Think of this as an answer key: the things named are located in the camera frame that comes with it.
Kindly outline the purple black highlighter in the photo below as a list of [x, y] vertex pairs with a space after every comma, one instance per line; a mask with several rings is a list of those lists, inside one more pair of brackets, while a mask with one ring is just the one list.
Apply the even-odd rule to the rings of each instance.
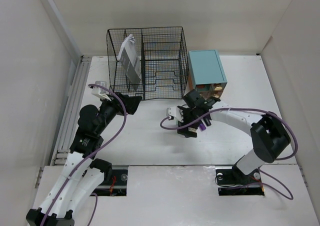
[[199, 129], [203, 132], [203, 131], [205, 131], [207, 129], [207, 127], [205, 126], [205, 124], [203, 122], [201, 122], [199, 124]]

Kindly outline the grey packaged notebook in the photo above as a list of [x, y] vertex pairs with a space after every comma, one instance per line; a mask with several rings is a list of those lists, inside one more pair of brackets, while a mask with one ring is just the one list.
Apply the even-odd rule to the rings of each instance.
[[142, 67], [136, 50], [136, 39], [133, 34], [127, 36], [122, 42], [118, 59], [130, 83], [138, 85], [142, 79]]

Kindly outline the yellow black highlighter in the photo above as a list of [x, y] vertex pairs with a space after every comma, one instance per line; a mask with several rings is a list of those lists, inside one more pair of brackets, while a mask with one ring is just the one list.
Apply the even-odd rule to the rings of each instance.
[[207, 127], [209, 127], [209, 126], [212, 125], [211, 120], [208, 119], [208, 118], [204, 118], [203, 121], [204, 121], [204, 123], [205, 123], [205, 125], [206, 125]]

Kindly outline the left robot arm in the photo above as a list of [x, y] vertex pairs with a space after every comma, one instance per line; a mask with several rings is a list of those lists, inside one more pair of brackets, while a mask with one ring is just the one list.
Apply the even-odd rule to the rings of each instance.
[[103, 144], [102, 132], [115, 116], [133, 115], [141, 96], [121, 93], [101, 97], [101, 106], [89, 104], [79, 112], [78, 129], [55, 185], [26, 220], [31, 226], [73, 226], [74, 216], [100, 184], [112, 178], [112, 164], [95, 157]]

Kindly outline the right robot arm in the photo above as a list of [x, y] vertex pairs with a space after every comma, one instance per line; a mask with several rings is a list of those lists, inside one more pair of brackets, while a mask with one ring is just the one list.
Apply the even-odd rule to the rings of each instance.
[[273, 163], [291, 143], [291, 138], [275, 114], [256, 109], [236, 109], [217, 97], [203, 98], [196, 90], [183, 97], [186, 106], [171, 107], [168, 116], [175, 118], [178, 134], [197, 137], [197, 129], [205, 130], [212, 121], [232, 126], [251, 137], [252, 149], [242, 156], [231, 169], [220, 172], [223, 185], [244, 185], [264, 164]]

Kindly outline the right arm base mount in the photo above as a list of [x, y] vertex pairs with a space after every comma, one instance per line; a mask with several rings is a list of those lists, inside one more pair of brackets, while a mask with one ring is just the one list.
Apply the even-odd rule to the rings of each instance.
[[258, 169], [248, 175], [235, 166], [217, 167], [215, 183], [219, 196], [264, 196], [261, 175]]

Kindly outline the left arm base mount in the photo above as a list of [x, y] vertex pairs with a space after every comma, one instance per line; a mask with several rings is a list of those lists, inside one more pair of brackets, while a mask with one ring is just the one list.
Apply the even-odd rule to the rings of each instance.
[[124, 197], [127, 195], [128, 176], [128, 166], [113, 166], [111, 176], [97, 186], [93, 193], [102, 197]]

